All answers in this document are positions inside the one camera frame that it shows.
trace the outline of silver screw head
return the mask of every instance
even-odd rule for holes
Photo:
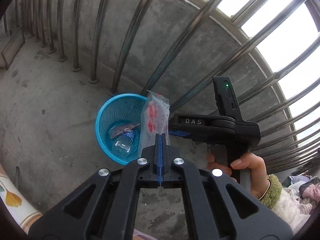
[[[182,158],[175,158],[173,162],[177,165],[181,165],[184,163],[184,160]]]
[[[137,163],[139,163],[140,165],[144,165],[148,163],[148,160],[146,158],[139,158],[137,160]]]
[[[214,169],[211,171],[211,173],[213,176],[216,176],[216,177],[220,177],[223,174],[222,170],[220,170],[220,169]]]
[[[99,175],[104,177],[104,176],[108,176],[109,174],[109,170],[108,169],[101,169],[99,170]]]

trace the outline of blue plastic wastebasket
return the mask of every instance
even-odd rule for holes
[[[112,145],[115,141],[110,139],[109,130],[115,125],[132,122],[140,123],[141,112],[147,98],[137,94],[121,94],[109,99],[99,110],[96,119],[96,136],[101,149],[112,160],[126,165],[137,159],[140,140],[140,126],[135,128],[137,136],[133,141],[132,153],[125,159],[112,153]]]

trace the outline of green fuzzy sleeve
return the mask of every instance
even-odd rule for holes
[[[271,174],[268,175],[269,181],[270,181],[270,188],[264,198],[261,201],[262,204],[264,204],[268,208],[273,208],[277,201],[280,198],[281,190],[282,190],[282,185],[279,182],[278,178],[276,175]]]

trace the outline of transparent plastic bag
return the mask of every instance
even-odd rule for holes
[[[144,148],[155,145],[157,133],[165,133],[167,145],[170,145],[168,135],[169,100],[162,95],[148,92],[150,94],[141,112],[139,156]]]

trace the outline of plastic water bottle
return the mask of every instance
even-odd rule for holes
[[[136,136],[134,130],[129,130],[120,135],[112,146],[112,153],[118,158],[125,159],[132,150],[133,140]]]

